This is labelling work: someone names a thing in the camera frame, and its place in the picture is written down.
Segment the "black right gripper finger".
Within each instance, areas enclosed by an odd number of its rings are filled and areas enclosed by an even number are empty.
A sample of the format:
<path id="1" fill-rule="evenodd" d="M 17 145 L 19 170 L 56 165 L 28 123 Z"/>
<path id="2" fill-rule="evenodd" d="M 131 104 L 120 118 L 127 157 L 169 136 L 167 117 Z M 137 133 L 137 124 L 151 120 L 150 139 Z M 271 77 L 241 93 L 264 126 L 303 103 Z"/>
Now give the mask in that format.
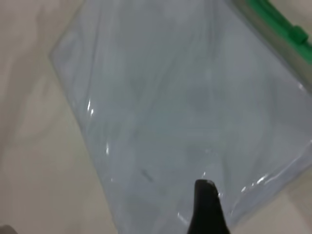
<path id="1" fill-rule="evenodd" d="M 195 182 L 193 216 L 189 234 L 229 234 L 218 190 L 210 180 Z"/>

